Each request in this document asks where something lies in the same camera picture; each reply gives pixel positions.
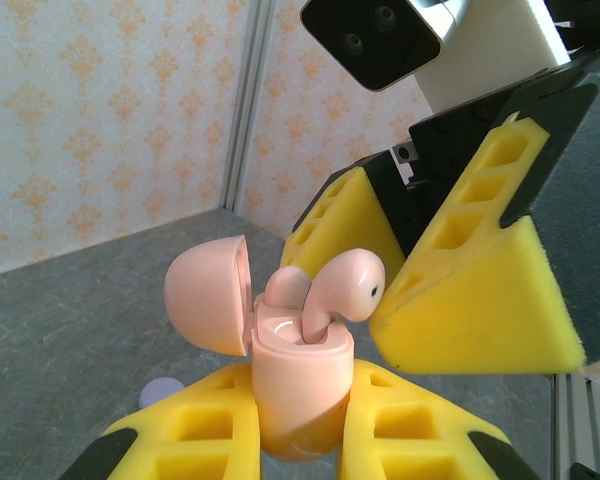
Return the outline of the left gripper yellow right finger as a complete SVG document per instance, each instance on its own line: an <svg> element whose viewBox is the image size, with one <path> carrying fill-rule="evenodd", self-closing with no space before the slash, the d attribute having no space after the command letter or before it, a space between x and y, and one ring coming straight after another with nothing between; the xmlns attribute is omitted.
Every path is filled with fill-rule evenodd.
<svg viewBox="0 0 600 480"><path fill-rule="evenodd" d="M496 426L369 361L355 362L341 479L536 479Z"/></svg>

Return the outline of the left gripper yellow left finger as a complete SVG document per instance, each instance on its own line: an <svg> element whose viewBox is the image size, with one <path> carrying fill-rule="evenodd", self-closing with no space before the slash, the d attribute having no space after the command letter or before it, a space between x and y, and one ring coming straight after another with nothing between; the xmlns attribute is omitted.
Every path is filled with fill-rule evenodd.
<svg viewBox="0 0 600 480"><path fill-rule="evenodd" d="M260 479L260 428L251 365L226 366L117 420L61 477Z"/></svg>

